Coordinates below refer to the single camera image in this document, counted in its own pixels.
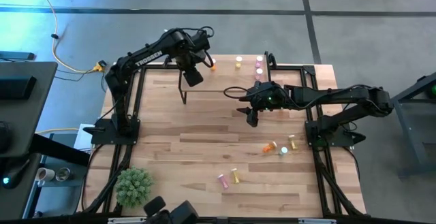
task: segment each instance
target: yellow cable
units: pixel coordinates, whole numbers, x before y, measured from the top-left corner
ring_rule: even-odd
[[[58,128],[58,129],[46,129],[43,131],[36,131],[35,133],[37,134],[43,134],[43,133],[48,133],[48,132],[53,132],[53,131],[78,131],[79,129],[77,128]]]
[[[56,22],[56,27],[54,28],[54,34],[57,35],[57,16],[56,16],[56,13],[55,13],[55,9],[53,9],[53,6],[52,6],[52,4],[50,3],[49,0],[47,0],[47,3],[49,4],[50,9],[52,10],[53,15],[54,15],[54,21]],[[85,73],[88,72],[88,71],[82,71],[82,70],[74,69],[73,67],[70,67],[69,65],[67,65],[67,64],[65,64],[63,61],[61,61],[60,58],[56,55],[56,45],[55,45],[55,39],[54,39],[54,38],[53,38],[53,41],[52,41],[52,54],[53,54],[53,57],[54,57],[54,58],[55,58],[55,59],[56,59],[60,64],[62,64],[64,67],[66,67],[66,68],[68,68],[68,69],[70,69],[70,70],[72,70],[72,71],[75,71],[75,72],[77,72],[77,73],[79,73],[79,74],[85,74]]]

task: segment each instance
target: black robotic arm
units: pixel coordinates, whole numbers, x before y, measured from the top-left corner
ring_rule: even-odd
[[[230,87],[224,94],[239,101],[248,101],[251,108],[238,108],[247,115],[247,122],[252,127],[258,125],[258,112],[277,109],[304,110],[323,104],[348,104],[356,106],[333,116],[323,115],[316,121],[307,121],[307,132],[314,138],[330,139],[337,129],[365,116],[383,117],[391,113],[393,106],[389,94],[381,87],[370,87],[363,84],[353,85],[346,89],[314,90],[309,87],[284,85],[283,88],[275,82],[256,81],[254,86],[246,90],[243,97],[229,96],[226,91],[238,87]]]
[[[108,88],[112,93],[114,103],[114,114],[112,115],[112,124],[119,135],[130,135],[134,130],[131,121],[127,116],[126,94],[130,85],[131,76],[150,62],[168,55],[167,64],[171,59],[176,60],[177,67],[183,72],[183,75],[189,86],[194,86],[203,81],[203,77],[196,69],[196,64],[203,62],[206,66],[212,67],[213,62],[206,50],[210,48],[206,29],[170,29],[166,31],[155,43],[146,44],[144,48],[121,57],[110,68],[105,79]],[[190,36],[184,30],[197,30],[194,36]],[[209,58],[209,64],[205,61],[206,56]]]

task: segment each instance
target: concrete floor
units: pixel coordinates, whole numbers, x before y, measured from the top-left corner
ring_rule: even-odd
[[[309,0],[312,10],[436,11],[435,0]],[[302,0],[51,0],[57,7],[203,10],[303,10]],[[1,5],[46,5],[44,0],[0,0]],[[212,54],[273,52],[278,62],[313,63],[304,16],[59,14],[63,36],[58,55],[80,69],[154,42],[164,29],[210,25],[216,35]],[[2,50],[30,51],[37,61],[53,61],[52,14],[0,13]],[[323,64],[334,66],[339,86],[383,86],[391,96],[436,71],[434,17],[313,17]],[[93,123],[104,97],[101,76],[80,82],[55,80],[38,129]],[[357,122],[367,140],[356,147],[362,192],[374,217],[436,222],[436,175],[399,180],[410,166],[396,114]]]

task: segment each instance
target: wooden surface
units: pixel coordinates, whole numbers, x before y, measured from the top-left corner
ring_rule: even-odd
[[[268,81],[266,61],[263,54],[260,68],[264,71],[260,81]],[[241,67],[236,68],[236,57],[242,57]],[[182,91],[223,91],[230,86],[252,87],[255,82],[256,57],[254,54],[214,54],[212,58],[216,60],[215,71],[200,63],[196,65],[197,70],[202,74],[204,81],[189,87],[185,78],[182,78]]]
[[[331,65],[316,65],[315,70],[320,89],[337,87]],[[252,128],[245,122],[245,115],[235,110],[247,104],[222,93],[192,92],[183,105],[178,93],[178,71],[148,70],[145,77],[140,138],[131,165],[143,167],[153,175],[156,184],[151,197],[161,195],[168,210],[187,199],[204,217],[322,215],[313,156],[303,133],[304,111],[264,112],[259,115],[258,127]],[[301,85],[297,71],[272,71],[272,80]],[[112,107],[111,101],[108,93],[102,113]],[[323,106],[323,110],[324,114],[336,114],[341,106]],[[289,134],[296,136],[297,150],[284,157],[262,152],[273,140],[279,146],[287,146]],[[108,179],[113,150],[114,146],[106,145],[94,158],[87,180],[86,206]],[[339,186],[364,212],[353,158],[342,148],[332,148],[332,158]],[[232,183],[230,170],[235,167],[239,185]],[[220,174],[226,177],[229,189],[224,190],[217,180]],[[326,192],[333,210],[328,187]],[[144,212],[142,208],[124,208],[123,214],[143,216]]]

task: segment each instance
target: green plant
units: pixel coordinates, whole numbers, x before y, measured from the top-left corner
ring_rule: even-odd
[[[115,184],[116,200],[128,208],[141,206],[148,200],[153,183],[151,175],[144,169],[133,166],[123,170]]]

